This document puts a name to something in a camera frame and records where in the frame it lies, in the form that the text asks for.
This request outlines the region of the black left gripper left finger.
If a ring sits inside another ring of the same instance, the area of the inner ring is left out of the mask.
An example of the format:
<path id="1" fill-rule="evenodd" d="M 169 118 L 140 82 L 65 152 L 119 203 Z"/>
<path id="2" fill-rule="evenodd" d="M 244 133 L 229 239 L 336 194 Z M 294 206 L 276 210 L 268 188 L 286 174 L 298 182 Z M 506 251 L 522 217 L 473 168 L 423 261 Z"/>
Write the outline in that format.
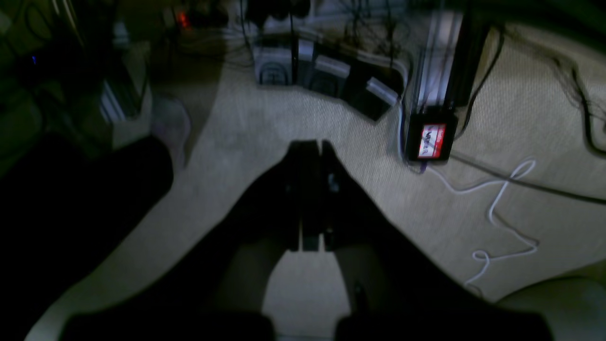
<path id="1" fill-rule="evenodd" d="M 70 319 L 63 341 L 272 339 L 260 311 L 271 272 L 296 240 L 294 162 L 289 149 L 162 277 L 119 304 Z"/>

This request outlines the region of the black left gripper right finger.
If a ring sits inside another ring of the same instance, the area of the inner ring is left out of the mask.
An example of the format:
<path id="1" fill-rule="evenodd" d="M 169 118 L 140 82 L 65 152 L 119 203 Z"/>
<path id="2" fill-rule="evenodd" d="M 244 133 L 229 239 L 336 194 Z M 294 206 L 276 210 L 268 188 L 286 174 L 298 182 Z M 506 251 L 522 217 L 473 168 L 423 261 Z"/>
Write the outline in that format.
<path id="1" fill-rule="evenodd" d="M 352 309 L 336 341 L 552 341 L 539 314 L 498 308 L 445 274 L 321 145 L 328 246 Z"/>

